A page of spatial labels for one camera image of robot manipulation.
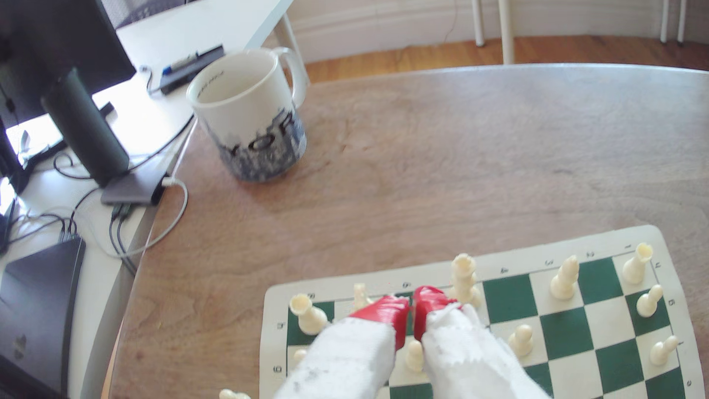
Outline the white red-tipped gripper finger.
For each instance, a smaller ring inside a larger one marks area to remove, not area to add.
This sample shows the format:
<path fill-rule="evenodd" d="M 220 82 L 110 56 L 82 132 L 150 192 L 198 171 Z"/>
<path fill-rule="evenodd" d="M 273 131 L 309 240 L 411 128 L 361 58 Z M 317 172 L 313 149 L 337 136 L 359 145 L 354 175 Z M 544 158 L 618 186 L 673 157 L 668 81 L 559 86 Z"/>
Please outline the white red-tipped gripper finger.
<path fill-rule="evenodd" d="M 414 337 L 434 398 L 548 398 L 476 309 L 433 286 L 413 294 Z"/>
<path fill-rule="evenodd" d="M 407 297 L 386 295 L 326 327 L 275 398 L 375 398 L 403 348 Z"/>

